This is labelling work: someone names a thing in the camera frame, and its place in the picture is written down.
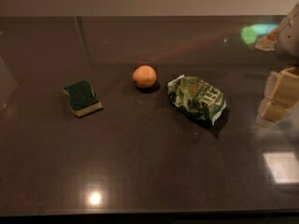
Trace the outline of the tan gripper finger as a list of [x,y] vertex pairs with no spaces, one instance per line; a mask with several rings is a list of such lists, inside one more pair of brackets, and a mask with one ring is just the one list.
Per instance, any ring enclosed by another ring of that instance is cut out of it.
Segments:
[[262,127],[272,127],[279,123],[288,113],[287,107],[273,104],[268,99],[262,99],[256,122]]
[[272,104],[292,107],[299,101],[299,67],[272,71],[267,79],[264,97]]

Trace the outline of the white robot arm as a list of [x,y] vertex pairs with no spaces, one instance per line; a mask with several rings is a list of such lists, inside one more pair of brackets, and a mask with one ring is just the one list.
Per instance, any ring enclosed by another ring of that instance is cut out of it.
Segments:
[[290,68],[272,71],[266,81],[256,122],[262,127],[279,123],[299,101],[299,3],[280,25],[262,37],[256,49],[274,51]]

